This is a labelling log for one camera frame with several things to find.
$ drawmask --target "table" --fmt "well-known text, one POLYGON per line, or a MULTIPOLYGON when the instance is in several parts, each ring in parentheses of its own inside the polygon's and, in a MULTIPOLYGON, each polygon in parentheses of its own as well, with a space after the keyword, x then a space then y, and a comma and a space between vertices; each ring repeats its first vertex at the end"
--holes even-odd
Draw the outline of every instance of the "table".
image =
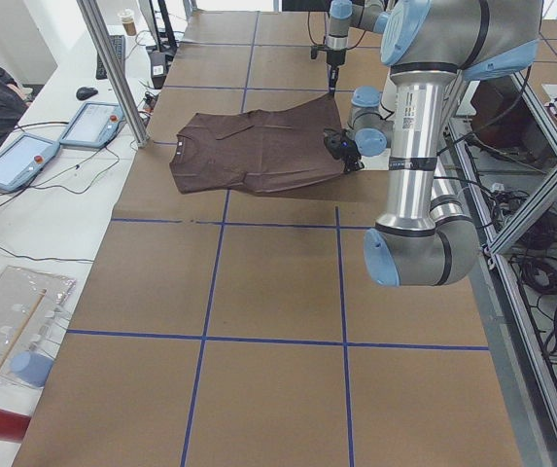
MULTIPOLYGON (((326 92, 305 27, 191 19, 15 467, 521 465, 470 283, 366 277, 386 172, 271 197, 174 186, 193 113, 326 92)), ((383 84, 367 39, 341 69, 343 120, 354 86, 383 84)))
MULTIPOLYGON (((123 34, 121 26, 112 26, 110 33, 123 34)), ((139 41, 150 36, 142 34, 139 41)), ((150 63, 144 47, 135 47, 133 37, 126 38, 126 77, 134 98, 139 103, 145 84, 150 80, 150 63)), ((92 101, 116 102, 108 80, 94 78, 96 52, 85 34, 67 59, 55 70, 51 79, 39 93, 20 125, 40 122, 68 122, 81 102, 75 91, 81 86, 95 87, 99 94, 92 101)), ((35 126, 28 132, 56 139, 63 126, 35 126)), ((7 142, 18 137, 12 134, 7 142)), ((32 257, 85 258, 93 260, 108 226, 112 207, 133 162, 136 148, 128 127, 124 127, 108 146, 110 152, 101 151, 85 162, 92 152, 63 149, 48 164, 36 183, 44 181, 62 170, 78 166, 55 178, 44 187, 62 185, 74 191, 85 189, 97 173, 106 170, 84 194, 73 195, 59 188, 45 191, 27 190, 0 208, 0 245, 20 255, 32 257)), ((8 196, 0 197, 0 202, 8 196)), ((85 286, 90 263, 32 262, 16 259, 0 251, 0 273, 8 266, 18 266, 65 275, 77 279, 66 307, 73 310, 85 286)), ((32 413, 40 397, 39 390, 0 384, 0 408, 32 413)), ((0 467, 12 463, 18 445, 0 443, 0 467)))

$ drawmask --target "brown t-shirt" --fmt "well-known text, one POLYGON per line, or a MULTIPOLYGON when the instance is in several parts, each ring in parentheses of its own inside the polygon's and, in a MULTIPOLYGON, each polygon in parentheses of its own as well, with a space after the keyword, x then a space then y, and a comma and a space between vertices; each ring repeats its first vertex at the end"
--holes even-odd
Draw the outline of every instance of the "brown t-shirt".
POLYGON ((279 112, 196 114, 178 134, 172 176, 181 193, 270 193, 329 180, 343 162, 324 146, 325 128, 341 128, 329 95, 279 112))

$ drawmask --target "sticker label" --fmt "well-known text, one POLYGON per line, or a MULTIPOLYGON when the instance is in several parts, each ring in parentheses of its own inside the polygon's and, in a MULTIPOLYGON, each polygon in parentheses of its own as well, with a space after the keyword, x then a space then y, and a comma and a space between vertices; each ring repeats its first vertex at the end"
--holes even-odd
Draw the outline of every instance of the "sticker label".
POLYGON ((400 128, 406 131, 420 131, 423 128, 425 90, 402 90, 397 99, 397 119, 400 128))

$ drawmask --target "keyboard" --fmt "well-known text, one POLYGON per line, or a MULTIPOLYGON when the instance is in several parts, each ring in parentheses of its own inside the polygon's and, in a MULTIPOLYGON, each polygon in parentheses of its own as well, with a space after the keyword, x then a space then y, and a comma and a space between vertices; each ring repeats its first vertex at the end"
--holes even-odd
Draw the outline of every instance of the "keyboard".
MULTIPOLYGON (((110 43, 114 47, 114 52, 116 53, 116 58, 121 64, 122 73, 124 73, 124 46, 125 40, 123 35, 112 35, 110 36, 110 43)), ((105 71, 105 66, 103 65, 103 60, 99 54, 96 55, 96 79, 105 80, 107 78, 107 71, 105 71)))

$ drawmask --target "tablet screen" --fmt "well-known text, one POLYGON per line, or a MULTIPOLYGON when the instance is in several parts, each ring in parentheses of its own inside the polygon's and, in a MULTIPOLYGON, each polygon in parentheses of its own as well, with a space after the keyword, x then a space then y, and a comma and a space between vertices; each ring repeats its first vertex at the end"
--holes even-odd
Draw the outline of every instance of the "tablet screen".
POLYGON ((64 139, 67 141, 86 141, 87 143, 96 142, 105 125, 110 122, 110 117, 115 110, 115 105, 87 105, 79 118, 73 123, 73 127, 64 136, 64 139))
POLYGON ((0 185, 10 185, 51 144, 25 135, 4 151, 0 156, 0 185))

